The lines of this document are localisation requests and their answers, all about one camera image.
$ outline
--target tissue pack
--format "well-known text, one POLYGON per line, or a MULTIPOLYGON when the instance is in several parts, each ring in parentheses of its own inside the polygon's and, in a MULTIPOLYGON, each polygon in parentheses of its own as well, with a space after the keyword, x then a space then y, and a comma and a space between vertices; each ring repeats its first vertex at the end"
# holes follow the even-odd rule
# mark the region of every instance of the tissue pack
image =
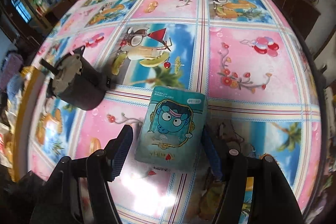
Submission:
POLYGON ((191 171, 205 118, 205 95, 156 86, 142 125, 135 159, 172 170, 191 171))

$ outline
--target purple cloth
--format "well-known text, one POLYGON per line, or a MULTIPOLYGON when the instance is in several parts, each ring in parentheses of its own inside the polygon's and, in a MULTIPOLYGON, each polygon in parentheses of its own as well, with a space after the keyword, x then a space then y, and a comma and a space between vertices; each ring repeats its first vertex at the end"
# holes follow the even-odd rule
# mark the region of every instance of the purple cloth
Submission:
POLYGON ((20 71, 22 65, 23 59, 20 54, 12 52, 7 56, 0 74, 0 90, 6 90, 8 82, 20 71))

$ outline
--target screw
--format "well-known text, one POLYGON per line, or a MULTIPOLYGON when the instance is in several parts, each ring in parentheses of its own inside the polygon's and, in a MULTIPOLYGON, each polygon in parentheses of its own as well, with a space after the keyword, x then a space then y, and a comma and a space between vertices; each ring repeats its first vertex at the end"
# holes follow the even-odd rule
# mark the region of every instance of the screw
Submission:
POLYGON ((105 150, 104 149, 98 149, 97 151, 95 151, 94 154, 96 156, 103 156, 105 154, 105 150))
POLYGON ((273 157, 267 155, 267 156, 265 156, 265 160, 267 160, 268 162, 272 162, 273 161, 273 157))
POLYGON ((239 154, 239 152, 237 150, 235 150, 235 149, 230 149, 229 153, 232 156, 237 156, 239 154))
POLYGON ((68 156, 65 156, 65 157, 63 157, 63 158, 61 158, 61 163, 66 163, 66 162, 68 162, 69 161, 69 157, 68 156))

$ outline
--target plastic tablecloth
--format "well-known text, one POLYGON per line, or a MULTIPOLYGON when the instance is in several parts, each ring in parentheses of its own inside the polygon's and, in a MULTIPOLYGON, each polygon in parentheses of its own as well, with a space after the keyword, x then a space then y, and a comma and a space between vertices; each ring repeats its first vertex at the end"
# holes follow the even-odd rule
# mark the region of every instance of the plastic tablecloth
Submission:
MULTIPOLYGON (((246 156, 272 155, 305 209, 320 159, 320 108, 300 43, 271 0, 78 0, 33 64, 41 68, 41 58, 54 64, 82 45, 84 58, 117 85, 97 108, 83 111, 47 99, 47 76, 31 122, 28 170, 47 180, 62 156, 86 157, 130 124, 132 147, 109 184, 121 219, 211 220, 223 183, 202 148, 191 173, 134 160, 152 89, 168 85, 206 94, 211 133, 246 156)), ((247 222, 252 189, 248 180, 240 223, 247 222)), ((82 198, 89 223, 85 181, 82 198)))

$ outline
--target window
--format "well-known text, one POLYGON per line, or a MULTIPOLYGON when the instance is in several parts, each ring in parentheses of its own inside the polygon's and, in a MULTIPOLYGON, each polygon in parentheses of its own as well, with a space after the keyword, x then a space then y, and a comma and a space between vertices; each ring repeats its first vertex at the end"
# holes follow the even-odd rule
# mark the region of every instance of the window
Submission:
POLYGON ((28 13, 27 9, 23 6, 20 0, 12 0, 12 4, 18 11, 23 20, 28 23, 31 20, 31 15, 28 13))

